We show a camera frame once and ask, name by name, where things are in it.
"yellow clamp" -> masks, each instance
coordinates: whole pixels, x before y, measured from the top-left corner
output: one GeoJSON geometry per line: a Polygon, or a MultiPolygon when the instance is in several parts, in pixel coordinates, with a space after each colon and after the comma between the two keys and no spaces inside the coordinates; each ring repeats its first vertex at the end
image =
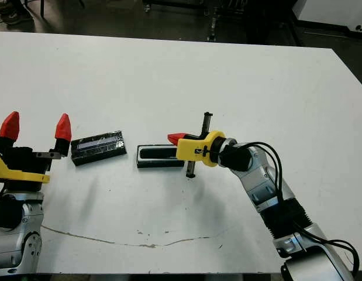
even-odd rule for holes
{"type": "Polygon", "coordinates": [[[25,180],[39,183],[49,183],[50,176],[46,174],[28,173],[20,170],[9,169],[0,158],[0,180],[25,180]]]}
{"type": "Polygon", "coordinates": [[[203,156],[203,153],[195,153],[195,150],[203,151],[206,147],[207,150],[211,149],[213,141],[218,137],[224,138],[223,132],[213,131],[210,132],[205,139],[179,139],[177,145],[177,154],[175,155],[178,160],[187,161],[203,161],[209,167],[215,167],[217,163],[211,161],[209,153],[203,156]]]}

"floor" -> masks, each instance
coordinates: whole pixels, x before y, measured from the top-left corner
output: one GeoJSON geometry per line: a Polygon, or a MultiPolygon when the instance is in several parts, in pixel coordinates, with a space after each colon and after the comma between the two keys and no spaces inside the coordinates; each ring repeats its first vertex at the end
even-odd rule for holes
{"type": "MultiPolygon", "coordinates": [[[[209,0],[210,15],[182,8],[153,5],[145,13],[141,0],[46,0],[45,19],[40,17],[40,1],[29,0],[29,11],[34,21],[7,26],[0,22],[0,31],[64,33],[146,39],[206,41],[211,25],[213,7],[220,0],[209,0]]],[[[362,39],[346,37],[340,32],[296,26],[296,33],[304,46],[332,48],[362,83],[362,39]]],[[[239,21],[219,20],[216,42],[246,43],[243,24],[239,21]]],[[[296,46],[288,24],[271,27],[267,44],[296,46]]],[[[79,276],[79,280],[133,280],[133,276],[79,276]]],[[[136,276],[147,281],[147,277],[136,276]]],[[[282,280],[279,275],[210,276],[206,279],[223,280],[282,280]]],[[[76,276],[53,276],[53,281],[76,280],[76,276]]],[[[362,280],[362,272],[357,280],[362,280]]]]}

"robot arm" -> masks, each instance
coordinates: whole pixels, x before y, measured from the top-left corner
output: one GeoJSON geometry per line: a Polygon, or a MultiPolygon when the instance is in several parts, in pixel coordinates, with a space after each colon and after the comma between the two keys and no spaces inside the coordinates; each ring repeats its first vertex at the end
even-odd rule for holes
{"type": "Polygon", "coordinates": [[[0,276],[35,273],[42,247],[43,183],[50,178],[53,159],[67,156],[70,121],[63,114],[56,127],[56,145],[49,152],[13,147],[19,133],[19,114],[14,111],[0,130],[0,276]]]}
{"type": "MultiPolygon", "coordinates": [[[[228,167],[239,178],[270,230],[278,254],[288,258],[281,267],[285,281],[354,280],[330,245],[336,245],[337,241],[326,240],[284,180],[280,183],[278,179],[276,186],[276,169],[269,165],[266,150],[260,145],[237,143],[235,139],[225,138],[222,132],[217,131],[206,136],[178,133],[169,135],[168,139],[177,145],[179,160],[201,160],[207,166],[228,167]]],[[[356,256],[354,263],[358,269],[356,256]]]]}

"chair leg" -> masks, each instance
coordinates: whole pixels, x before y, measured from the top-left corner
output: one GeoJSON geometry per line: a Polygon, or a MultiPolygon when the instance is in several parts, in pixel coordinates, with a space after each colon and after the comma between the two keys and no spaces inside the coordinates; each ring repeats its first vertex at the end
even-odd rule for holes
{"type": "Polygon", "coordinates": [[[44,0],[40,0],[40,16],[44,17],[44,0]]]}

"red gripper fingertip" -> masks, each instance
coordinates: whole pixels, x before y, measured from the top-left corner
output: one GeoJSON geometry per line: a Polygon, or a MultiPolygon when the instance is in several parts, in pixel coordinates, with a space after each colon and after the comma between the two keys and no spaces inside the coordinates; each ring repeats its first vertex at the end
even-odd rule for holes
{"type": "Polygon", "coordinates": [[[54,134],[56,139],[65,139],[71,141],[71,127],[69,116],[64,113],[56,126],[56,133],[54,134]]]}
{"type": "Polygon", "coordinates": [[[173,145],[178,145],[178,140],[179,139],[183,139],[184,136],[187,135],[186,133],[170,133],[168,135],[168,140],[173,144],[173,145]]]}
{"type": "Polygon", "coordinates": [[[13,111],[5,118],[0,128],[0,136],[16,141],[19,134],[19,113],[13,111]]]}

